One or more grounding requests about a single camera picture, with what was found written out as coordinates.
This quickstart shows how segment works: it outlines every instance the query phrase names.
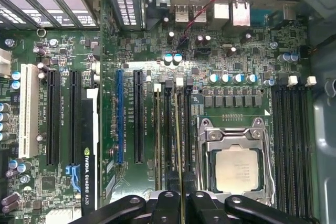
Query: black ram slot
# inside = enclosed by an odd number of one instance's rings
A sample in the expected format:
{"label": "black ram slot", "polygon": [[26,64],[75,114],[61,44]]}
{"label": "black ram slot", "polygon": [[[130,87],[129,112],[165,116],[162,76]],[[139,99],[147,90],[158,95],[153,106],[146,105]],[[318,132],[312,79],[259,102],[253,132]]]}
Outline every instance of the black ram slot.
{"label": "black ram slot", "polygon": [[192,171],[192,138],[190,130],[192,128],[191,125],[191,88],[185,89],[185,97],[184,97],[184,128],[185,128],[185,167],[186,171]]}
{"label": "black ram slot", "polygon": [[59,162],[60,127],[60,73],[57,70],[47,72],[47,165]]}
{"label": "black ram slot", "polygon": [[273,87],[272,103],[277,208],[312,218],[307,88]]}
{"label": "black ram slot", "polygon": [[70,165],[80,164],[80,143],[81,143],[81,92],[82,75],[79,71],[70,70],[70,139],[69,139],[69,160]]}
{"label": "black ram slot", "polygon": [[134,161],[144,162],[144,105],[143,105],[143,73],[134,71]]}

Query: ram slot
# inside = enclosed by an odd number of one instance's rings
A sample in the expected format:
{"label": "ram slot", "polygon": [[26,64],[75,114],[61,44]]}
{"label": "ram slot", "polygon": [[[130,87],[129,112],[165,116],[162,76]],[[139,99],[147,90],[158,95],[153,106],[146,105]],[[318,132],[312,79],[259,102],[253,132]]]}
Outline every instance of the ram slot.
{"label": "ram slot", "polygon": [[47,165],[59,162],[60,130],[60,73],[57,70],[47,72]]}
{"label": "ram slot", "polygon": [[123,163],[124,155],[124,88],[123,88],[123,72],[117,70],[117,133],[118,133],[118,164]]}
{"label": "ram slot", "polygon": [[79,71],[70,70],[70,139],[69,152],[70,164],[80,163],[81,148],[81,92],[82,75]]}
{"label": "ram slot", "polygon": [[310,136],[305,87],[273,87],[276,204],[301,218],[313,213]]}
{"label": "ram slot", "polygon": [[172,134],[171,134],[171,123],[172,123],[172,89],[164,87],[164,159],[166,164],[166,174],[172,170]]}
{"label": "ram slot", "polygon": [[192,89],[187,87],[184,94],[184,128],[185,128],[185,166],[186,171],[192,171],[192,138],[190,130],[191,124],[191,93]]}
{"label": "ram slot", "polygon": [[134,72],[134,161],[144,162],[144,104],[143,104],[143,73]]}
{"label": "ram slot", "polygon": [[38,68],[33,64],[21,64],[19,158],[31,158],[38,154]]}

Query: screw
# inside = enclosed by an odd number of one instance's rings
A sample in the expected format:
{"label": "screw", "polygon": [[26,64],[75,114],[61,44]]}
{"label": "screw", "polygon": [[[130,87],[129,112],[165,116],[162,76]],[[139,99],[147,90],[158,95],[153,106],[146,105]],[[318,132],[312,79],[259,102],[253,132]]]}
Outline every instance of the screw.
{"label": "screw", "polygon": [[278,48],[278,43],[277,43],[276,41],[273,41],[273,42],[271,43],[271,48],[272,48],[273,50],[277,49],[277,48]]}
{"label": "screw", "polygon": [[5,39],[5,45],[7,47],[13,47],[15,44],[15,41],[13,39]]}

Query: blue capacitor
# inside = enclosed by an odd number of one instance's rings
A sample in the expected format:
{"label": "blue capacitor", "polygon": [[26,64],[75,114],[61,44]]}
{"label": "blue capacitor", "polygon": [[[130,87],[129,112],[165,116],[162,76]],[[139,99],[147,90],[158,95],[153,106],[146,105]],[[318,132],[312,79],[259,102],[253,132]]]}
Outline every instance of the blue capacitor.
{"label": "blue capacitor", "polygon": [[289,59],[289,62],[297,62],[299,60],[299,55],[296,54],[296,53],[292,53],[290,55],[290,59]]}
{"label": "blue capacitor", "polygon": [[290,53],[288,52],[285,52],[284,54],[278,56],[278,61],[280,61],[281,63],[289,62],[289,60],[290,60]]}
{"label": "blue capacitor", "polygon": [[31,162],[24,162],[24,163],[19,164],[16,169],[19,173],[24,173],[30,170],[31,167],[32,167]]}
{"label": "blue capacitor", "polygon": [[272,87],[272,86],[275,85],[275,81],[273,79],[265,80],[264,85],[267,86],[267,87]]}

